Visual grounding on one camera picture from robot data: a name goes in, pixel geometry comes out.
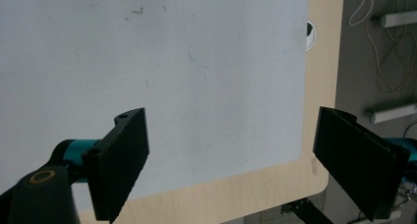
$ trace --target dark mark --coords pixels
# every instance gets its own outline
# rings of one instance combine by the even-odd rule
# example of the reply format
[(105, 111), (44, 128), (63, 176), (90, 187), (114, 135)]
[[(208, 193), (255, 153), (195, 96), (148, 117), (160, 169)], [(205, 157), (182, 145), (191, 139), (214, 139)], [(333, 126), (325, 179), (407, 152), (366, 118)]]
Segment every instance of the dark mark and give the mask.
[(132, 11), (132, 13), (137, 14), (137, 15), (141, 15), (144, 13), (144, 7), (141, 7), (141, 9), (139, 11)]
[(318, 174), (317, 158), (312, 158), (312, 169), (313, 169), (313, 174), (317, 176)]

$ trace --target round hole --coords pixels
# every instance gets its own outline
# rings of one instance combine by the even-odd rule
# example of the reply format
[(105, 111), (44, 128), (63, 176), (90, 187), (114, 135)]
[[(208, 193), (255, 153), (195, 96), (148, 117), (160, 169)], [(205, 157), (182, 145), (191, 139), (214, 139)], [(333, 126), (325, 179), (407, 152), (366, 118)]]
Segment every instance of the round hole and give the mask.
[(40, 171), (40, 172), (33, 174), (33, 176), (30, 177), (29, 183), (32, 185), (39, 185), (39, 184), (49, 181), (50, 179), (55, 177), (55, 175), (56, 173), (53, 170)]
[(310, 50), (316, 42), (316, 27), (311, 21), (307, 21), (307, 43), (306, 51)]

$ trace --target gray floor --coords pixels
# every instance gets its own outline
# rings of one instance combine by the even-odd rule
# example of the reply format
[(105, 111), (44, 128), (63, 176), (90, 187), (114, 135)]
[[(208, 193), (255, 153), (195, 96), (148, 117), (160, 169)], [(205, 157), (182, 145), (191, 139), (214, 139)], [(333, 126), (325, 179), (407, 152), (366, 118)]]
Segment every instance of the gray floor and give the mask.
[[(361, 2), (362, 0), (344, 0), (335, 107), (356, 115), (359, 124), (380, 137), (400, 138), (406, 127), (417, 121), (417, 115), (373, 125), (369, 122), (365, 112), (391, 108), (416, 101), (417, 64), (415, 62), (413, 69), (411, 69), (410, 81), (408, 84), (402, 85), (403, 90), (400, 92), (384, 92), (384, 90), (389, 90), (389, 86), (383, 80), (382, 75), (392, 85), (401, 84), (404, 75), (410, 73), (411, 57), (417, 46), (413, 46), (410, 36), (406, 36), (397, 45), (398, 56), (403, 59), (406, 66), (404, 68), (394, 52), (387, 55), (393, 47), (393, 42), (389, 39), (387, 31), (369, 25), (369, 34), (376, 43), (380, 59), (387, 57), (386, 62), (380, 66), (382, 75), (378, 75), (375, 52), (367, 35), (365, 22), (354, 27), (348, 23), (350, 16)], [(367, 0), (366, 6), (358, 12), (359, 19), (366, 14), (369, 4), (370, 0)], [(405, 0), (399, 0), (399, 4), (401, 11), (404, 11)], [(409, 0), (407, 8), (408, 10), (417, 10), (417, 0)], [(395, 0), (374, 0), (372, 13), (396, 13)], [(399, 28), (397, 34), (401, 34), (402, 31), (403, 29)], [(409, 26), (407, 31), (417, 35), (417, 25)], [(412, 128), (407, 135), (409, 138), (417, 139), (417, 126)], [(333, 223), (347, 224), (358, 219), (358, 207), (332, 177), (329, 178), (328, 188), (319, 196), (321, 199), (326, 200), (325, 204), (321, 205), (322, 201), (320, 199), (316, 201), (316, 204), (324, 210), (325, 215)], [(302, 223), (293, 215), (281, 215), (278, 210), (280, 210), (279, 207), (256, 213), (235, 220), (233, 224)], [(410, 201), (401, 208), (401, 218), (391, 223), (416, 223), (413, 219), (416, 210), (416, 203)]]

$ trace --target table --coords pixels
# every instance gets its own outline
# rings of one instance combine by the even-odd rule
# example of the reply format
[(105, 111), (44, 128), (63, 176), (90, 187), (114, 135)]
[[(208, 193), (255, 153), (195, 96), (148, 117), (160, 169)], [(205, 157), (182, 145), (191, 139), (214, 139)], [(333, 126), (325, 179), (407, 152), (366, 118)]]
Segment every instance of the table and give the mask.
[[(303, 148), (298, 161), (128, 201), (116, 223), (221, 223), (317, 194), (328, 172), (313, 153), (319, 106), (334, 106), (343, 0), (309, 0), (317, 28), (307, 54)], [(82, 223), (96, 223), (93, 212)]]

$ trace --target white cable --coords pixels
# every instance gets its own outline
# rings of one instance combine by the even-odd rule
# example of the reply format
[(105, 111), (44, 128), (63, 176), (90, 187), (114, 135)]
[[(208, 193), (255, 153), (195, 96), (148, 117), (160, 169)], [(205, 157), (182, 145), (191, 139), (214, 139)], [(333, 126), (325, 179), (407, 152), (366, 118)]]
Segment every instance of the white cable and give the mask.
[(357, 26), (357, 25), (361, 24), (361, 23), (362, 23), (362, 22), (364, 22), (364, 21), (368, 18), (368, 16), (371, 14), (372, 9), (374, 8), (374, 0), (370, 0), (370, 1), (371, 1), (371, 5), (370, 5), (369, 10), (368, 10), (368, 12), (366, 13), (366, 15), (365, 15), (362, 19), (360, 19), (358, 22), (356, 22), (356, 23), (353, 23), (353, 22), (352, 22), (353, 18), (354, 18), (354, 17), (358, 14), (358, 12), (359, 12), (359, 11), (362, 9), (362, 7), (365, 5), (365, 1), (366, 1), (366, 0), (362, 0), (361, 4), (358, 6), (358, 8), (356, 9), (356, 11), (355, 11), (355, 12), (353, 12), (353, 15), (352, 15), (352, 16), (350, 16), (350, 18), (349, 18), (349, 25), (350, 25), (350, 26)]
[[(399, 12), (399, 0), (396, 0), (396, 8), (397, 8), (397, 12)], [(408, 0), (405, 1), (405, 11), (408, 10)], [(386, 57), (382, 60), (380, 60), (379, 54), (378, 54), (378, 50), (377, 50), (377, 46), (374, 42), (374, 40), (372, 39), (370, 33), (369, 33), (369, 29), (368, 29), (368, 22), (370, 19), (367, 20), (366, 24), (365, 24), (365, 29), (366, 29), (366, 33), (368, 35), (369, 40), (372, 43), (372, 46), (374, 48), (374, 52), (375, 52), (375, 58), (376, 58), (376, 64), (377, 64), (377, 77), (380, 77), (388, 86), (389, 90), (382, 90), (380, 89), (378, 83), (377, 83), (377, 88), (379, 91), (383, 91), (386, 93), (399, 93), (402, 92), (405, 87), (408, 85), (408, 83), (410, 82), (410, 78), (411, 78), (411, 73), (413, 72), (414, 69), (414, 60), (416, 57), (416, 45), (417, 45), (417, 38), (415, 37), (414, 34), (410, 33), (407, 31), (407, 26), (405, 26), (404, 31), (402, 32), (400, 37), (397, 37), (397, 28), (395, 28), (394, 34), (392, 35), (392, 33), (390, 32), (390, 30), (387, 28), (387, 35), (389, 36), (389, 38), (391, 39), (393, 45), (392, 45), (392, 49), (387, 53)], [(413, 41), (413, 54), (412, 54), (412, 58), (410, 61), (410, 65), (407, 71), (407, 67), (406, 67), (406, 63), (403, 60), (403, 58), (401, 58), (401, 56), (398, 54), (398, 50), (397, 50), (397, 46), (398, 44), (400, 44), (402, 42), (402, 40), (406, 37), (406, 36), (410, 36), (412, 41)], [(401, 83), (397, 86), (393, 86), (392, 83), (388, 80), (388, 78), (383, 74), (382, 71), (382, 65), (384, 64), (385, 60), (387, 59), (387, 57), (390, 55), (390, 53), (394, 51), (397, 58), (400, 60), (401, 62), (401, 67), (403, 68), (404, 71), (404, 76), (403, 79), (401, 80)]]

